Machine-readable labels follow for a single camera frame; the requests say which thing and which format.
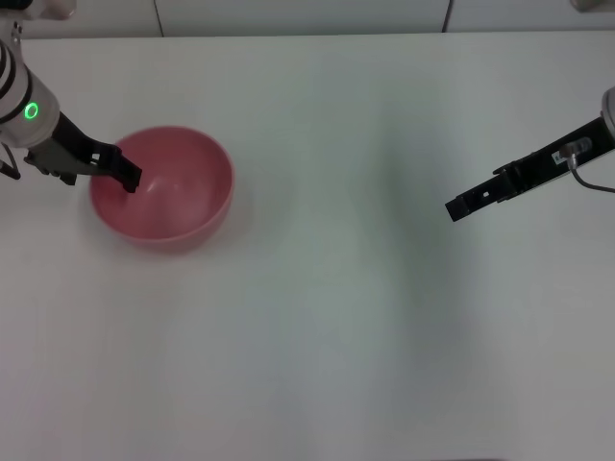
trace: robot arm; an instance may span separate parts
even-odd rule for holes
[[[577,169],[615,149],[615,87],[603,96],[602,116],[556,142],[493,172],[490,180],[446,204],[453,221],[485,206],[514,199],[546,182],[572,173],[582,186],[604,192],[615,189],[585,182]]]
[[[23,61],[22,20],[63,19],[74,10],[75,0],[0,0],[0,142],[28,149],[26,163],[66,184],[77,175],[110,176],[135,192],[141,170],[117,146],[83,134]],[[0,173],[18,178],[11,170],[5,165]]]

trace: pink bowl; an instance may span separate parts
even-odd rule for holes
[[[183,248],[220,227],[233,197],[234,168],[214,139],[188,128],[159,127],[117,145],[143,175],[135,194],[111,178],[92,178],[94,209],[111,229],[139,244]]]

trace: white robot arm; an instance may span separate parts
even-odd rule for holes
[[[55,95],[21,55],[24,20],[66,19],[75,11],[75,2],[0,0],[0,142],[8,148],[28,149],[26,163],[69,185],[77,175],[102,175],[135,192],[141,170],[117,146],[85,136],[68,120]],[[12,167],[1,165],[0,173],[19,178],[14,162]]]

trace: cable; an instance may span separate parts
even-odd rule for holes
[[[449,0],[449,7],[444,15],[444,24],[442,24],[442,34],[449,32],[449,22],[451,21],[451,13],[453,12],[453,3],[455,0]]]
[[[162,28],[162,21],[160,21],[160,13],[158,11],[158,3],[154,0],[154,10],[156,11],[156,19],[158,20],[158,27],[160,29],[160,35],[164,36],[164,29]]]
[[[12,166],[8,165],[7,162],[2,161],[2,164],[0,164],[0,174],[8,176],[16,181],[20,180],[21,173],[19,173],[19,168],[17,168],[17,163],[15,162],[15,157],[12,154],[11,148],[9,148],[9,146],[7,146],[4,142],[2,143],[2,147],[4,147],[5,151],[7,151],[7,154],[11,159]]]
[[[611,187],[603,187],[601,185],[594,185],[594,184],[590,184],[589,182],[584,181],[581,178],[581,176],[578,175],[578,172],[576,169],[571,169],[570,172],[573,174],[577,182],[583,187],[587,187],[588,189],[592,189],[592,190],[600,190],[601,192],[610,192],[612,194],[615,194],[615,189]]]

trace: white table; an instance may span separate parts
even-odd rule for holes
[[[14,461],[612,459],[615,197],[444,204],[597,117],[608,33],[38,41],[86,133],[216,137],[223,229],[169,257],[0,181]],[[615,156],[584,167],[615,183]]]

